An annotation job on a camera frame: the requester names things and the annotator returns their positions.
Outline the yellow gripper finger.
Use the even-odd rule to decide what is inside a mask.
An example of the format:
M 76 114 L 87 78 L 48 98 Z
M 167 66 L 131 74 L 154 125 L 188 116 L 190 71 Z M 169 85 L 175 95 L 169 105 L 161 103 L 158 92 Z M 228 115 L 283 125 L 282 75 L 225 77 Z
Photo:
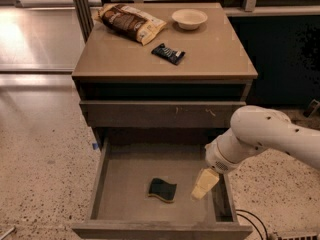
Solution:
M 219 181 L 219 174 L 212 168 L 201 169 L 195 181 L 191 197 L 201 200 Z

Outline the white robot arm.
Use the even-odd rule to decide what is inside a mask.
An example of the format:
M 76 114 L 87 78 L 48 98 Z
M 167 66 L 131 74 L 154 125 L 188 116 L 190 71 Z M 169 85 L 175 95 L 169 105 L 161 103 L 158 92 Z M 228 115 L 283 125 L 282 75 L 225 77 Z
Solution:
M 220 174 L 269 148 L 320 169 L 318 130 L 293 124 L 281 111 L 247 105 L 232 114 L 225 133 L 205 146 L 207 167 L 200 170 L 191 197 L 201 200 L 218 183 Z

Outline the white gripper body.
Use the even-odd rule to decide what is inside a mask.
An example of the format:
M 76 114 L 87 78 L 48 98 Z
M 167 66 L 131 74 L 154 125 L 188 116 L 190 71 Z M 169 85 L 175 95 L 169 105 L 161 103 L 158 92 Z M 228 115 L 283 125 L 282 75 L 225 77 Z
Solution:
M 235 170 L 240 163 L 236 161 L 238 158 L 239 147 L 235 144 L 229 144 L 225 149 L 220 150 L 218 141 L 205 146 L 205 161 L 207 165 L 219 174 L 227 174 Z

